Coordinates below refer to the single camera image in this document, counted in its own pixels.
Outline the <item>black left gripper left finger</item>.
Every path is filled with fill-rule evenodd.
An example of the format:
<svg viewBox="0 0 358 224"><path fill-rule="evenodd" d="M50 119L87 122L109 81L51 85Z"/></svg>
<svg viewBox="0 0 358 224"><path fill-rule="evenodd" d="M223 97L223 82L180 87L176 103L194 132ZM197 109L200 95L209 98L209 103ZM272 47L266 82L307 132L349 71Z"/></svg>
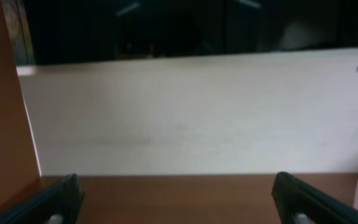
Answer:
<svg viewBox="0 0 358 224"><path fill-rule="evenodd" d="M56 183L0 213L0 224L46 223L56 215L62 224L75 224L85 192L78 176L70 174Z"/></svg>

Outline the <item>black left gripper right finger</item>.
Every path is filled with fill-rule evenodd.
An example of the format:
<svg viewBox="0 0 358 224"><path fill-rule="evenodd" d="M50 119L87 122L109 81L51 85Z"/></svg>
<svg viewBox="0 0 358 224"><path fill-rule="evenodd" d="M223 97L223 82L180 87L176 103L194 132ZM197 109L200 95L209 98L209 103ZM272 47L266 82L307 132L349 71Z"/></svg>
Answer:
<svg viewBox="0 0 358 224"><path fill-rule="evenodd" d="M276 174L272 197L284 224L358 224L358 210L287 172Z"/></svg>

